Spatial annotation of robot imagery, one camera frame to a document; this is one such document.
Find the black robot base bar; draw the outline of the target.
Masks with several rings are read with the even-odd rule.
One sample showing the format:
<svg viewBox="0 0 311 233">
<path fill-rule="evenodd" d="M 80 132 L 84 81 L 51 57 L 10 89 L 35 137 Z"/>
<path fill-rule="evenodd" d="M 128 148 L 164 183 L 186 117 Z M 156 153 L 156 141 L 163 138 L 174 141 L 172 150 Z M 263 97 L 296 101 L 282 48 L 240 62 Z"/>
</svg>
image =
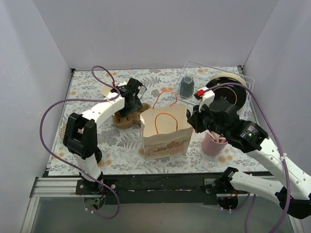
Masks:
<svg viewBox="0 0 311 233">
<path fill-rule="evenodd" d="M 103 183 L 115 186 L 121 204 L 217 204 L 216 194 L 207 192 L 206 185 L 220 176 L 219 172 L 103 175 Z"/>
</svg>

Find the black plastic cup lid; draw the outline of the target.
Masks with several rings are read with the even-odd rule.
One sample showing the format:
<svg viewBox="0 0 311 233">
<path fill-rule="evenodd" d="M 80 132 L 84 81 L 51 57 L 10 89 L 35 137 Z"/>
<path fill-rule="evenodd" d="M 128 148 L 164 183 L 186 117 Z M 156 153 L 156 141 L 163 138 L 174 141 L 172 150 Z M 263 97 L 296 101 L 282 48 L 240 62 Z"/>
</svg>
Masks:
<svg viewBox="0 0 311 233">
<path fill-rule="evenodd" d="M 189 109 L 187 109 L 187 111 L 186 111 L 186 116 L 187 116 L 187 118 L 189 118 L 191 116 Z"/>
</svg>

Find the printed kraft paper bag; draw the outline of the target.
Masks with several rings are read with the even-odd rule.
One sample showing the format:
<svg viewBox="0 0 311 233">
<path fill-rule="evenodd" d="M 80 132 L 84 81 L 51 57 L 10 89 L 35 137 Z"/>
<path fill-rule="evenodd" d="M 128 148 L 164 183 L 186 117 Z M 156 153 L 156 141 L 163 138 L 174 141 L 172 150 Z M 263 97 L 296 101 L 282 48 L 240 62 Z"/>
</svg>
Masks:
<svg viewBox="0 0 311 233">
<path fill-rule="evenodd" d="M 150 109 L 140 114 L 142 146 L 147 160 L 170 157 L 187 152 L 192 126 L 187 122 L 187 107 L 177 103 L 173 91 L 164 90 L 174 95 L 174 102 Z"/>
</svg>

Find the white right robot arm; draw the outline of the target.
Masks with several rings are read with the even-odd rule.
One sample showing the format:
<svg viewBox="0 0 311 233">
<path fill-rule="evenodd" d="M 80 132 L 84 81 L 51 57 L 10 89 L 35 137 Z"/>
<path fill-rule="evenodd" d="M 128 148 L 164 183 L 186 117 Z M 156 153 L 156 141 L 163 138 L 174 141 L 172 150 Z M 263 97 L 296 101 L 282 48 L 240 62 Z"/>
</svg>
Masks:
<svg viewBox="0 0 311 233">
<path fill-rule="evenodd" d="M 281 156 L 268 133 L 257 123 L 240 119 L 236 107 L 226 100 L 215 100 L 202 110 L 196 105 L 186 116 L 196 133 L 208 130 L 223 136 L 228 144 L 255 159 L 276 178 L 276 181 L 267 181 L 228 167 L 219 178 L 206 185 L 208 192 L 254 193 L 278 204 L 295 218 L 305 219 L 311 215 L 310 175 L 287 156 Z"/>
</svg>

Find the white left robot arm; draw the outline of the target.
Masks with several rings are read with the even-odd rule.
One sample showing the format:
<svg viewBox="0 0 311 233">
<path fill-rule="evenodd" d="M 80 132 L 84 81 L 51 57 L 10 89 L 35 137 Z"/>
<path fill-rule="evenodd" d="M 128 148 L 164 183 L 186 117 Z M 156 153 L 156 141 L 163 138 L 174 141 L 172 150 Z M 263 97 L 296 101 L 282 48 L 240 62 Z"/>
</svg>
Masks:
<svg viewBox="0 0 311 233">
<path fill-rule="evenodd" d="M 97 127 L 115 113 L 129 119 L 131 114 L 143 109 L 140 99 L 147 88 L 139 80 L 130 78 L 127 82 L 113 87 L 105 86 L 102 90 L 104 102 L 81 114 L 72 113 L 68 117 L 63 138 L 64 146 L 74 155 L 81 169 L 84 187 L 92 194 L 99 194 L 104 189 L 103 173 L 98 166 L 102 152 L 98 147 Z"/>
</svg>

